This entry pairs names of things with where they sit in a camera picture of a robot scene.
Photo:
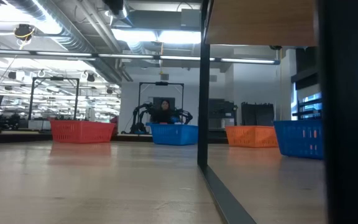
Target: dark hair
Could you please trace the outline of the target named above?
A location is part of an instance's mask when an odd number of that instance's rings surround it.
[[[162,103],[163,103],[164,101],[168,103],[168,109],[171,108],[171,103],[169,102],[169,100],[162,100],[162,101],[161,101],[161,104],[160,104],[160,108],[162,107]]]

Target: wooden floor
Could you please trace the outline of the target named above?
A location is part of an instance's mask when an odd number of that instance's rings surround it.
[[[325,223],[322,161],[210,145],[208,164],[256,223]]]
[[[222,223],[196,146],[0,144],[0,224]]]

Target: woman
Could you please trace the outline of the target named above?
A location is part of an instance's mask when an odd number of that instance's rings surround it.
[[[169,101],[163,100],[161,102],[160,109],[152,116],[152,122],[173,124],[172,116],[173,111],[170,109]]]

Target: plastic basket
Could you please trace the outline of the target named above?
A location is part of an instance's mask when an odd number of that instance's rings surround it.
[[[67,143],[109,142],[116,124],[91,121],[51,121],[53,140]]]
[[[185,124],[151,124],[153,142],[174,146],[197,144],[198,127]]]
[[[321,120],[275,121],[274,128],[282,155],[323,158]]]
[[[277,147],[273,127],[269,126],[226,126],[230,146]]]

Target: ventilation duct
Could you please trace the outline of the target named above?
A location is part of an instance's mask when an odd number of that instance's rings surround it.
[[[71,23],[64,13],[51,0],[6,0],[21,12],[31,15],[39,22],[48,20],[57,23],[62,31],[54,40],[70,52],[93,53],[95,49],[82,36],[79,30]],[[122,75],[117,73],[102,59],[97,58],[95,61],[86,62],[100,71],[103,78],[111,83],[119,83]]]

